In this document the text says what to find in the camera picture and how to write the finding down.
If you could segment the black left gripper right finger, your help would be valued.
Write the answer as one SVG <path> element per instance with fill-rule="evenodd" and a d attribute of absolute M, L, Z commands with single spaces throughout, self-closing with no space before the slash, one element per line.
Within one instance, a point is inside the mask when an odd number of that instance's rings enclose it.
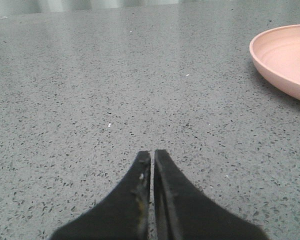
<path fill-rule="evenodd" d="M 266 240 L 266 234 L 200 192 L 166 150 L 154 154 L 154 204 L 160 240 Z"/>

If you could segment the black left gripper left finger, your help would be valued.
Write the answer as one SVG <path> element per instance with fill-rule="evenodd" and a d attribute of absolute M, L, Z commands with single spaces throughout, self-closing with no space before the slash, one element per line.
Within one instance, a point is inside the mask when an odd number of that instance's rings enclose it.
<path fill-rule="evenodd" d="M 151 156 L 140 151 L 118 185 L 95 207 L 57 229 L 53 240 L 146 240 Z"/>

